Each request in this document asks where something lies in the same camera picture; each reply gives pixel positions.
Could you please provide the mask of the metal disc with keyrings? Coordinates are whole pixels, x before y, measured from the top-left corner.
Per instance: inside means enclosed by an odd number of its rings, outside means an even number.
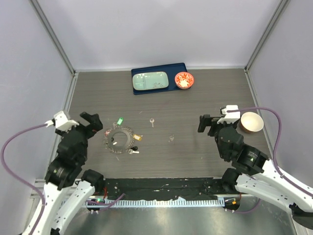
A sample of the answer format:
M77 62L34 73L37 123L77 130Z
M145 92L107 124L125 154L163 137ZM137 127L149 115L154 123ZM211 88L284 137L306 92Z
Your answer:
M134 145L133 130L127 126L113 126L110 133L104 135L104 146L113 154L123 154Z

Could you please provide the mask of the yellow tagged key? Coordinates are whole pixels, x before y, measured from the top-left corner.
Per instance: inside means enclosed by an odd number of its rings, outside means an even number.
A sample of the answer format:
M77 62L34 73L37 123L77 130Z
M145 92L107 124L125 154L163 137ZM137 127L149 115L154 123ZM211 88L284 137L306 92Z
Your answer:
M133 135L133 138L134 138L136 141L141 141L141 140L142 140L142 135L134 134L134 135Z

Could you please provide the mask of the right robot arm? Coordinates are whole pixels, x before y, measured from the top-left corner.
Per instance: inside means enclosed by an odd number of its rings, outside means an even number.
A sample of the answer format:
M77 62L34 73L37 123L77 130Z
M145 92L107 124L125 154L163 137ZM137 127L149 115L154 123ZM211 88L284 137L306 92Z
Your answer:
M239 116L200 116L198 132L210 130L219 156L232 167L221 180L226 193L240 192L258 197L290 214L301 226L313 228L313 189L276 166L265 153L244 142L236 130Z

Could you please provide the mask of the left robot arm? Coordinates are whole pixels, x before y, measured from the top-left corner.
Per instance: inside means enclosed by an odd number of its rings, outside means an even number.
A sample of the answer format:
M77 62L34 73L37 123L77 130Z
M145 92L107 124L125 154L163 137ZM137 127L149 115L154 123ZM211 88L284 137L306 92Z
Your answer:
M57 147L57 156L47 169L41 200L23 232L25 235L64 234L85 201L103 192L103 175L87 170L75 191L68 195L88 159L88 140L103 129L98 114L82 112L80 117L88 125L72 120L65 111L56 113L53 119L45 122L46 126L55 127L61 141Z

